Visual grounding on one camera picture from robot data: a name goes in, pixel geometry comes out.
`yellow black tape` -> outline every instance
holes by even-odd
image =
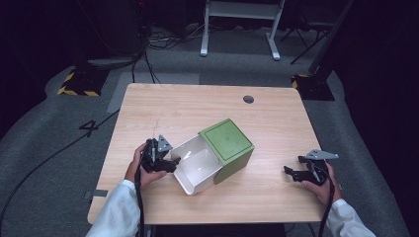
[[[57,94],[58,95],[71,95],[71,96],[100,96],[101,91],[99,90],[86,90],[85,88],[77,88],[77,83],[74,76],[75,69],[72,69],[70,73],[65,77],[64,82],[62,83],[61,87],[59,88]]]
[[[292,86],[293,86],[294,89],[297,89],[298,90],[298,84],[296,82],[296,78],[301,78],[301,77],[308,78],[308,77],[310,77],[310,75],[296,74],[296,75],[292,76],[291,77],[291,83],[292,83]]]

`table hole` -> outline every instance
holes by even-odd
[[[244,96],[243,101],[247,104],[252,104],[255,101],[255,99],[252,96]]]

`person's left hand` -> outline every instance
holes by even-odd
[[[129,163],[128,169],[126,170],[126,176],[125,176],[126,180],[129,180],[133,183],[135,182],[136,168],[138,167],[139,158],[144,148],[145,148],[145,143],[143,143],[142,145],[140,145],[138,148],[135,149],[135,153],[133,154],[133,159]],[[167,174],[166,171],[147,173],[141,167],[141,189],[144,189],[151,182],[163,178],[166,174]]]

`metal stand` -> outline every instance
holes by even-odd
[[[268,45],[271,49],[274,60],[280,60],[280,54],[274,41],[275,32],[277,31],[278,22],[284,9],[285,0],[280,0],[279,4],[253,4],[253,3],[237,3],[237,2],[217,2],[207,0],[205,27],[203,42],[201,45],[201,56],[207,56],[209,51],[209,23],[210,16],[215,17],[234,17],[234,18],[251,18],[273,20],[274,23],[270,33],[266,33]]]

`gray floor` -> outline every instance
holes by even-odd
[[[282,59],[274,61],[264,36],[266,31],[215,32],[209,37],[207,57],[200,57],[201,38],[197,38],[171,49],[149,49],[148,58],[157,76],[179,78],[173,83],[188,83],[179,77],[185,74],[185,78],[195,78],[190,83],[198,80],[203,85],[290,87],[291,76],[307,73],[319,47],[290,65],[303,51],[303,44],[296,34],[280,42],[284,33],[278,32],[276,42]],[[101,97],[57,95],[70,70],[71,66],[50,79],[45,87],[47,99],[17,121],[0,141],[2,207],[31,170],[83,134],[80,125],[91,119],[100,122],[118,107],[118,95],[114,93],[121,80],[128,80],[130,75],[130,67],[111,71]],[[148,72],[143,59],[134,71],[136,79]],[[353,125],[339,78],[332,73],[328,84],[336,101],[303,103],[321,148],[341,157],[332,164],[345,189],[345,199],[377,236],[409,236],[391,191]],[[22,184],[7,208],[3,236],[87,233],[90,202],[84,195],[96,188],[117,117],[54,156]],[[312,224],[317,231],[319,224]],[[311,236],[305,223],[287,223],[286,229],[291,229],[288,236]]]

